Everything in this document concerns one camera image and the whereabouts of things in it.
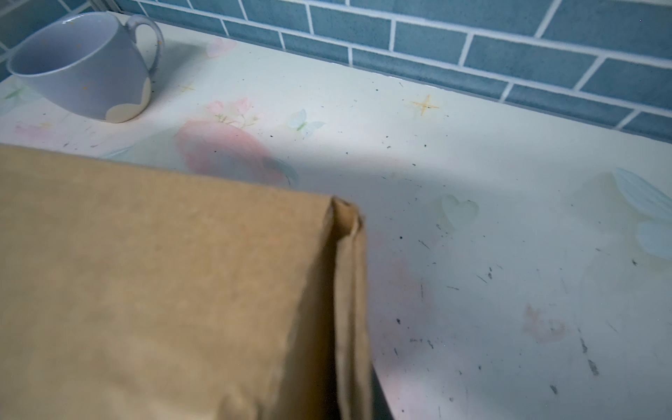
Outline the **brown cardboard box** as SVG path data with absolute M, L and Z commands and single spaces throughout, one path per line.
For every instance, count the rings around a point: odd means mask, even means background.
M 1 149 L 4 419 L 369 419 L 367 289 L 342 199 Z

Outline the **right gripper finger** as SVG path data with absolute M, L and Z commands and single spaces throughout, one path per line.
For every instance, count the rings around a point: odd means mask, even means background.
M 372 419 L 373 420 L 394 420 L 390 406 L 383 392 L 383 387 L 379 381 L 376 370 L 371 367 L 371 389 L 372 389 Z

